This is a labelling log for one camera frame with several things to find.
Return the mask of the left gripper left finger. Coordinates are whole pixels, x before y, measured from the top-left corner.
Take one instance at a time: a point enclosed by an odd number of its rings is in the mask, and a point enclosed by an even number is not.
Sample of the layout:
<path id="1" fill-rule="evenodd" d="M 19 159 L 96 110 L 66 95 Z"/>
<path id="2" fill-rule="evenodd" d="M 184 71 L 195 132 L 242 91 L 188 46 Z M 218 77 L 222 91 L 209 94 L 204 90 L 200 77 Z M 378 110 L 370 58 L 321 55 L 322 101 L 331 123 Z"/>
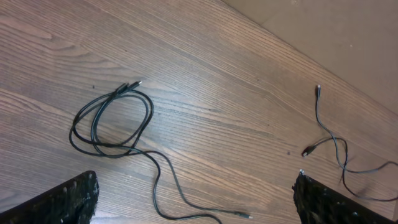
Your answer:
<path id="1" fill-rule="evenodd" d="M 100 188 L 96 172 L 80 175 L 1 213 L 5 224 L 89 223 Z"/>

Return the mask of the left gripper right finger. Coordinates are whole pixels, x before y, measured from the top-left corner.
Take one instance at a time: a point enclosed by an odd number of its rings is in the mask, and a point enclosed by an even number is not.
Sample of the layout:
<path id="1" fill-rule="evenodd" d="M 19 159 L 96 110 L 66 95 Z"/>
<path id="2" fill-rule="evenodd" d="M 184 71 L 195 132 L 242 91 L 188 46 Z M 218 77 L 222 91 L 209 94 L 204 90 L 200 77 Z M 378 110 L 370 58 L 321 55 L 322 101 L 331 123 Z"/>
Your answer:
<path id="1" fill-rule="evenodd" d="M 292 187 L 302 224 L 396 224 L 299 172 Z"/>

